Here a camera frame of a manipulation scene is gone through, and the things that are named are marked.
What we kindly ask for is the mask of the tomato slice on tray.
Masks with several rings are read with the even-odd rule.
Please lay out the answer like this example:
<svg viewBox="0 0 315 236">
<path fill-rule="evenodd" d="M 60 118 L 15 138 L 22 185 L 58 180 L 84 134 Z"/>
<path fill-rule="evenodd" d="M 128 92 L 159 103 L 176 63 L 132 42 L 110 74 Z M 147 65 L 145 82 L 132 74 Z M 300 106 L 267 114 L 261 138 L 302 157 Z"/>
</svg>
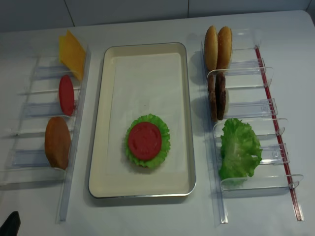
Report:
<svg viewBox="0 0 315 236">
<path fill-rule="evenodd" d="M 161 150 L 162 137 L 159 128 L 150 122 L 140 122 L 129 132 L 127 145 L 136 159 L 149 161 Z"/>
</svg>

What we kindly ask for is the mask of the bun half in rack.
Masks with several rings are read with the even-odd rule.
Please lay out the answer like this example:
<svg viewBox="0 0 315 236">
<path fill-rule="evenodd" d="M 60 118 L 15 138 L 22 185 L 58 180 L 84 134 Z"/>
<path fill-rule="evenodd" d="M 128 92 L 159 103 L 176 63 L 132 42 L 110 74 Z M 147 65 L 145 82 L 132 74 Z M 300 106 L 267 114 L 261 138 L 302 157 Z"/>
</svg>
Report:
<svg viewBox="0 0 315 236">
<path fill-rule="evenodd" d="M 232 55 L 232 31 L 224 26 L 218 33 L 217 69 L 227 69 Z"/>
<path fill-rule="evenodd" d="M 218 60 L 218 36 L 214 25 L 211 25 L 205 35 L 204 58 L 208 71 L 215 70 Z"/>
</svg>

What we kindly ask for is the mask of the lettuce leaf in rack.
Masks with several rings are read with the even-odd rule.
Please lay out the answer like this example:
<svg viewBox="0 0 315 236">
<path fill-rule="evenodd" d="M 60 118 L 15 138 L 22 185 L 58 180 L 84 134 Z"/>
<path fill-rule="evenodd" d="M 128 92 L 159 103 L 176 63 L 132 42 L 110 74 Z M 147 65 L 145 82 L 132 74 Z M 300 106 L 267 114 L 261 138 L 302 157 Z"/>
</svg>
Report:
<svg viewBox="0 0 315 236">
<path fill-rule="evenodd" d="M 262 149 L 251 125 L 237 118 L 229 118 L 222 130 L 222 162 L 219 170 L 221 180 L 252 177 L 262 160 Z"/>
</svg>

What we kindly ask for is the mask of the lettuce leaf on tray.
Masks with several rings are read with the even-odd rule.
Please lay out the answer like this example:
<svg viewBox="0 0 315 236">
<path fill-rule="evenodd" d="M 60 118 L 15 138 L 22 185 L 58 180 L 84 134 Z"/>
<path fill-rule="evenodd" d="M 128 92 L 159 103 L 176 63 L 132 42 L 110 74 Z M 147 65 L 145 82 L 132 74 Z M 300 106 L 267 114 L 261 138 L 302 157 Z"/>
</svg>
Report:
<svg viewBox="0 0 315 236">
<path fill-rule="evenodd" d="M 130 130 L 138 123 L 140 122 L 150 122 L 154 125 L 156 125 L 160 132 L 161 132 L 161 137 L 162 137 L 162 144 L 161 144 L 161 150 L 158 153 L 158 155 L 153 158 L 152 160 L 149 161 L 141 161 L 135 158 L 135 156 L 131 153 L 131 151 L 128 148 L 127 145 L 127 139 L 128 139 L 128 135 Z M 140 116 L 139 118 L 137 118 L 136 120 L 134 120 L 130 127 L 127 129 L 126 132 L 126 136 L 125 136 L 125 140 L 124 140 L 124 145 L 125 145 L 125 154 L 127 159 L 132 162 L 133 164 L 140 166 L 142 168 L 148 168 L 148 169 L 155 169 L 158 166 L 160 166 L 165 159 L 168 156 L 168 153 L 170 151 L 170 147 L 171 147 L 171 143 L 170 143 L 170 130 L 167 126 L 167 124 L 158 116 L 153 115 L 153 114 L 148 114 L 148 115 L 144 115 L 144 116 Z"/>
</svg>

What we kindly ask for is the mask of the yellow cheese slices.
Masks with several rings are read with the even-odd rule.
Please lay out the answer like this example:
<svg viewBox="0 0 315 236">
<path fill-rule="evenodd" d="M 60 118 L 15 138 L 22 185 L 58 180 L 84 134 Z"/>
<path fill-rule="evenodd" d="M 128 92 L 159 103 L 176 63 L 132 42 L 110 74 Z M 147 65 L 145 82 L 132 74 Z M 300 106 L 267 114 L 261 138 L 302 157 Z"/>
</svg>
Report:
<svg viewBox="0 0 315 236">
<path fill-rule="evenodd" d="M 85 57 L 86 51 L 69 30 L 65 36 L 59 37 L 59 60 L 79 81 L 83 79 Z"/>
</svg>

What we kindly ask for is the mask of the black object at corner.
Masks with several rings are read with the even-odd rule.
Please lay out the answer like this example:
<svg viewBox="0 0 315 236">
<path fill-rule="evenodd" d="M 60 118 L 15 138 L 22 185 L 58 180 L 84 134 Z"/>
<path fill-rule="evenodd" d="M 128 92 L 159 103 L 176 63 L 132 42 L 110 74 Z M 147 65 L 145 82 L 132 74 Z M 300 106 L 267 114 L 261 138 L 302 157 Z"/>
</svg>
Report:
<svg viewBox="0 0 315 236">
<path fill-rule="evenodd" d="M 21 225 L 18 211 L 12 212 L 0 227 L 0 236 L 16 236 Z"/>
</svg>

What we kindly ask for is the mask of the right bun half in rack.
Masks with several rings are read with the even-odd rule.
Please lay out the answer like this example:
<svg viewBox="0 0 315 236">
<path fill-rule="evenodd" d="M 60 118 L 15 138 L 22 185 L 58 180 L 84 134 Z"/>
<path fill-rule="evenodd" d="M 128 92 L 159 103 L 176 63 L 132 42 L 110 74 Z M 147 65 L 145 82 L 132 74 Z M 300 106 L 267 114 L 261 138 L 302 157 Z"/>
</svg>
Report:
<svg viewBox="0 0 315 236">
<path fill-rule="evenodd" d="M 227 69 L 232 55 L 232 31 L 224 26 L 218 33 L 217 69 Z"/>
</svg>

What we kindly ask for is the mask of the cream metal tray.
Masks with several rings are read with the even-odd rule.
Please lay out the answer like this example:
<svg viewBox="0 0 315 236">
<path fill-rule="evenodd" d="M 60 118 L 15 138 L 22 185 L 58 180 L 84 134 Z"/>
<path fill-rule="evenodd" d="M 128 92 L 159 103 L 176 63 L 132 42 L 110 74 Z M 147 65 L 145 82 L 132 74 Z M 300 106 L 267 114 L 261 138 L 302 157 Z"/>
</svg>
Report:
<svg viewBox="0 0 315 236">
<path fill-rule="evenodd" d="M 88 189 L 95 198 L 187 196 L 196 185 L 187 51 L 181 43 L 110 47 L 103 59 Z M 170 151 L 156 168 L 126 156 L 140 116 L 160 117 Z"/>
</svg>

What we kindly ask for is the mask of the clear acrylic rack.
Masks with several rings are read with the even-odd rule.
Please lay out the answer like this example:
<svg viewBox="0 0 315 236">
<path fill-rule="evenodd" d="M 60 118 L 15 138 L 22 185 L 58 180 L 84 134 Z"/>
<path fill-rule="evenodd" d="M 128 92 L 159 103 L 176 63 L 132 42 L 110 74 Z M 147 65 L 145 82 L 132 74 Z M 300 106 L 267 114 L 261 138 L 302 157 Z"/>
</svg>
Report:
<svg viewBox="0 0 315 236">
<path fill-rule="evenodd" d="M 59 62 L 58 56 L 40 55 L 30 75 L 25 77 L 23 90 L 17 93 L 18 113 L 9 118 L 2 137 L 13 141 L 0 166 L 0 184 L 9 186 L 62 183 L 57 222 L 67 217 L 74 164 L 82 123 L 91 52 L 84 45 L 83 80 Z M 67 116 L 59 102 L 59 84 L 62 76 L 69 76 L 74 89 L 74 111 Z M 51 167 L 45 155 L 44 141 L 47 123 L 52 117 L 62 117 L 68 126 L 71 144 L 66 169 Z"/>
<path fill-rule="evenodd" d="M 296 196 L 303 175 L 290 171 L 290 160 L 282 135 L 287 119 L 278 118 L 275 99 L 270 94 L 274 70 L 261 56 L 259 32 L 237 29 L 232 32 L 233 48 L 227 69 L 208 70 L 201 59 L 201 99 L 203 129 L 209 169 L 214 215 L 220 224 L 228 223 L 226 199 L 273 196 L 290 193 L 298 221 L 304 216 Z M 221 120 L 211 120 L 208 80 L 225 77 L 226 110 Z M 224 125 L 231 119 L 248 124 L 260 142 L 261 161 L 252 177 L 221 178 L 221 137 Z"/>
</svg>

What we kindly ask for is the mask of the brown bun top in rack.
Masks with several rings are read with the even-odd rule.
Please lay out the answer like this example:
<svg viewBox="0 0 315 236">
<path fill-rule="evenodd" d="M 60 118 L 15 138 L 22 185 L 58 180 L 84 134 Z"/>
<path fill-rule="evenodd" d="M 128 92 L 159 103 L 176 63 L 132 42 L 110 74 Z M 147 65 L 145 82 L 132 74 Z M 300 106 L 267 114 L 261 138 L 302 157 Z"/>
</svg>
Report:
<svg viewBox="0 0 315 236">
<path fill-rule="evenodd" d="M 62 117 L 52 117 L 45 130 L 45 155 L 51 167 L 66 170 L 70 149 L 70 132 Z"/>
</svg>

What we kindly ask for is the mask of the red tomato slice in rack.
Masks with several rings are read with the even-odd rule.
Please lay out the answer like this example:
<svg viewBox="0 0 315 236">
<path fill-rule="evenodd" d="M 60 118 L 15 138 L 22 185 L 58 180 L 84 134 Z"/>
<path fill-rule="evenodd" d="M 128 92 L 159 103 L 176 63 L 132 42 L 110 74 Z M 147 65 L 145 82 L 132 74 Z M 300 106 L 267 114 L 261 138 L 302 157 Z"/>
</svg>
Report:
<svg viewBox="0 0 315 236">
<path fill-rule="evenodd" d="M 71 116 L 74 111 L 74 89 L 68 75 L 61 77 L 59 83 L 59 102 L 62 112 L 66 116 Z"/>
</svg>

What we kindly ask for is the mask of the meat patty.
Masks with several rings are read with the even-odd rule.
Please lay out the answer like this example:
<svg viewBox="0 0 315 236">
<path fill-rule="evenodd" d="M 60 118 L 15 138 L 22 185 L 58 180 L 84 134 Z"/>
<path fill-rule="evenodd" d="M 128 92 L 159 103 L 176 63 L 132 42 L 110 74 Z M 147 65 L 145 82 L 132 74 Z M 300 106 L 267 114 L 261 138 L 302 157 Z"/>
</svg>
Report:
<svg viewBox="0 0 315 236">
<path fill-rule="evenodd" d="M 209 75 L 207 77 L 207 82 L 208 82 L 208 94 L 209 94 L 211 120 L 213 122 L 216 122 L 218 119 L 217 119 L 217 103 L 216 103 L 214 76 Z"/>
<path fill-rule="evenodd" d="M 215 94 L 217 105 L 217 119 L 223 120 L 226 106 L 225 76 L 223 73 L 219 73 L 216 75 Z"/>
</svg>

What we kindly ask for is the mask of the left clear acrylic rack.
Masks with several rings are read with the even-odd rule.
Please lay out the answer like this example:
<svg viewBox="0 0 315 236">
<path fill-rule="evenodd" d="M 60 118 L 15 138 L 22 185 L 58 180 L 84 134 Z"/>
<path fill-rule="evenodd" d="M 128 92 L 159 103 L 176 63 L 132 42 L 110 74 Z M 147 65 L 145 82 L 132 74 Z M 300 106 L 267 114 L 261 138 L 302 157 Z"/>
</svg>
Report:
<svg viewBox="0 0 315 236">
<path fill-rule="evenodd" d="M 57 222 L 67 217 L 74 164 L 82 123 L 91 52 L 84 45 L 83 80 L 59 62 L 58 56 L 40 55 L 30 75 L 25 77 L 23 90 L 17 93 L 18 113 L 9 118 L 2 137 L 13 141 L 0 166 L 0 184 L 9 186 L 62 183 Z M 67 116 L 59 102 L 59 84 L 62 76 L 69 76 L 74 89 L 74 111 Z M 47 123 L 52 117 L 62 117 L 68 126 L 71 144 L 66 169 L 51 167 L 45 155 L 44 141 Z"/>
</svg>

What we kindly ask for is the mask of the left bun half in rack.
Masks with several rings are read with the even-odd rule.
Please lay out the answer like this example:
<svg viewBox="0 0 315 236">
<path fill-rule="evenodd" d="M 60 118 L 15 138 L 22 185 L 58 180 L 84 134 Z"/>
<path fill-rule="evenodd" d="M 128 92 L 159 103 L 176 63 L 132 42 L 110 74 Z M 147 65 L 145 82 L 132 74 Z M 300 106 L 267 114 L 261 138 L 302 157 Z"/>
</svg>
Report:
<svg viewBox="0 0 315 236">
<path fill-rule="evenodd" d="M 215 70 L 218 60 L 218 36 L 214 25 L 211 25 L 205 35 L 204 58 L 208 71 Z"/>
</svg>

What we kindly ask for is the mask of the right clear acrylic rack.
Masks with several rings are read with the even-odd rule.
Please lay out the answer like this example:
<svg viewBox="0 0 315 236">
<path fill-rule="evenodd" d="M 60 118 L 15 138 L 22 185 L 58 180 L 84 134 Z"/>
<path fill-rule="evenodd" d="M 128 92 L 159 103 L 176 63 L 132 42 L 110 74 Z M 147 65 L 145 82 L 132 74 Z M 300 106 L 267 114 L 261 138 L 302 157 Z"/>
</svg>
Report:
<svg viewBox="0 0 315 236">
<path fill-rule="evenodd" d="M 232 32 L 233 48 L 227 69 L 208 70 L 201 59 L 201 99 L 203 129 L 209 169 L 214 215 L 220 224 L 228 223 L 226 199 L 273 196 L 290 193 L 298 221 L 304 216 L 296 196 L 303 175 L 290 171 L 290 160 L 282 135 L 287 119 L 278 118 L 275 99 L 270 94 L 274 70 L 261 56 L 259 32 L 237 29 Z M 226 110 L 221 120 L 211 120 L 208 80 L 225 77 Z M 221 178 L 221 137 L 224 125 L 231 119 L 248 124 L 260 142 L 261 161 L 252 177 Z"/>
</svg>

